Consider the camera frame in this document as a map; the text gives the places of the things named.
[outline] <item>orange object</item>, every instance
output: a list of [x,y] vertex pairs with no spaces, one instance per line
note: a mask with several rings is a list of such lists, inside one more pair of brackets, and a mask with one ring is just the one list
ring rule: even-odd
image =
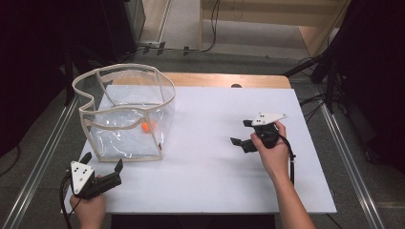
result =
[[151,131],[147,122],[142,122],[142,129],[146,133]]

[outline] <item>clear plastic container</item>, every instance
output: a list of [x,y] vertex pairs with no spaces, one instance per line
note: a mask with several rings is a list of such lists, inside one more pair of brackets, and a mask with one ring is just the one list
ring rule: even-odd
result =
[[156,68],[119,64],[73,82],[80,121],[99,161],[162,159],[175,113],[173,82]]

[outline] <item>human arm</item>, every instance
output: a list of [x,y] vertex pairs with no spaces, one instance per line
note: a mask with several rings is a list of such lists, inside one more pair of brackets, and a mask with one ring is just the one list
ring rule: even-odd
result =
[[[286,127],[275,122],[279,134],[287,137]],[[298,197],[288,176],[288,146],[279,138],[276,145],[268,149],[255,133],[251,136],[253,144],[259,151],[263,165],[273,181],[284,228],[315,228],[307,210]]]
[[81,229],[99,229],[104,221],[106,203],[105,196],[100,195],[92,199],[76,198],[71,196],[70,203],[75,208],[75,214],[80,221]]

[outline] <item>white table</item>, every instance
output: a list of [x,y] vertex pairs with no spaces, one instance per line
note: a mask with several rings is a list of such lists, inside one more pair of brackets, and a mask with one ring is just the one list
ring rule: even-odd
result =
[[[124,163],[122,184],[105,193],[108,213],[279,212],[259,155],[245,154],[229,139],[249,139],[253,129],[244,127],[242,121],[259,112],[288,115],[282,122],[297,155],[295,187],[307,211],[336,212],[294,90],[177,87],[176,93],[175,120],[163,160]],[[86,143],[82,155],[89,151]],[[100,175],[112,173],[116,166],[99,163],[94,155],[89,165]]]

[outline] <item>human hand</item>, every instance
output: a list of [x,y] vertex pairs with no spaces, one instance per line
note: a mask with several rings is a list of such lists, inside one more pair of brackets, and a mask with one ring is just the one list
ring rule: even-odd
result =
[[72,195],[70,203],[72,208],[76,206],[75,214],[80,221],[81,229],[101,228],[106,211],[105,196],[103,194],[89,200],[80,200],[80,198]]
[[[287,137],[286,127],[279,121],[274,123],[279,134]],[[268,149],[256,133],[251,134],[250,138],[259,151],[263,165],[273,182],[276,178],[288,178],[288,146],[283,139],[279,137],[276,145]]]

